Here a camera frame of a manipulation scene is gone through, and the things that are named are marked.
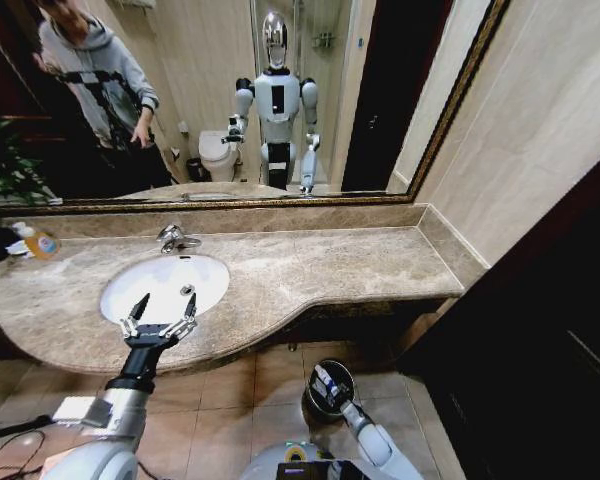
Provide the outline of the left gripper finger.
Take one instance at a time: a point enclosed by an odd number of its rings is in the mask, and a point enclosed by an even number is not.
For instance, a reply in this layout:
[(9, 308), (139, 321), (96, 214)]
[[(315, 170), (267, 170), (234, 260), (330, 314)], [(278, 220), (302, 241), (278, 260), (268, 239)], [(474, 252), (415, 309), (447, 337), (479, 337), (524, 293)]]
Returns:
[(143, 316), (143, 313), (148, 305), (149, 299), (150, 294), (146, 293), (137, 303), (133, 305), (127, 317), (120, 320), (120, 327), (124, 339), (139, 336), (139, 320)]
[(192, 292), (182, 317), (162, 329), (161, 337), (165, 339), (177, 338), (178, 340), (185, 338), (197, 326), (195, 320), (196, 311), (197, 294)]

